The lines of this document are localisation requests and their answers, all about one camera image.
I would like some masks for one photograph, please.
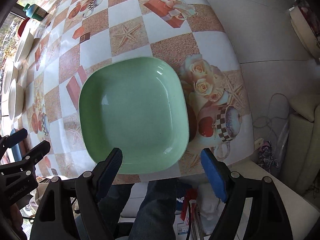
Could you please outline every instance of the cushion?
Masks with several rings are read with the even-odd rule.
[[[295,191],[309,150],[313,123],[298,114],[290,114],[289,125],[288,148],[281,167],[280,180]]]
[[[295,191],[303,194],[314,181],[320,170],[320,106],[315,110],[315,122],[308,154],[303,164],[300,176],[295,185]]]
[[[320,95],[300,94],[289,100],[290,106],[310,122],[315,120],[315,109],[320,104]]]

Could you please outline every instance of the white bowl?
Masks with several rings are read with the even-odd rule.
[[[5,62],[4,70],[7,70],[7,73],[4,77],[4,93],[6,94],[9,90],[10,84],[13,79],[18,77],[18,69],[13,65],[13,61],[8,60]]]
[[[22,112],[23,108],[23,88],[17,84],[16,79],[12,80],[9,90],[9,117],[13,120]]]
[[[20,38],[20,43],[18,45],[16,55],[14,57],[14,62],[19,62],[26,59],[31,50],[33,39],[34,38],[30,33],[30,29],[27,29],[23,32]]]

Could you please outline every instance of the tablecloth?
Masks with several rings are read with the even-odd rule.
[[[46,18],[26,26],[35,42],[18,68],[25,102],[12,124],[28,130],[27,149],[42,140],[51,144],[37,175],[75,178],[94,168],[81,135],[82,85],[101,67],[138,56],[158,57],[177,72],[190,140],[171,168],[118,174],[115,183],[203,173],[199,154],[205,147],[226,164],[252,154],[252,118],[240,65],[207,0],[48,0],[42,7],[49,12]]]

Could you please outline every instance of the person's leg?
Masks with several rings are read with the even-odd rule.
[[[120,214],[130,197],[133,185],[134,184],[112,185],[107,196],[102,198],[98,203],[99,211],[112,234],[116,229]],[[76,218],[76,225],[81,240],[88,239],[81,216]]]
[[[177,179],[150,181],[129,240],[174,240]]]

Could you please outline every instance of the square plate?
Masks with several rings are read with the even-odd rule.
[[[97,70],[81,90],[79,114],[85,146],[96,163],[114,147],[122,150],[120,174],[165,170],[188,144],[180,80],[158,58],[137,57]]]

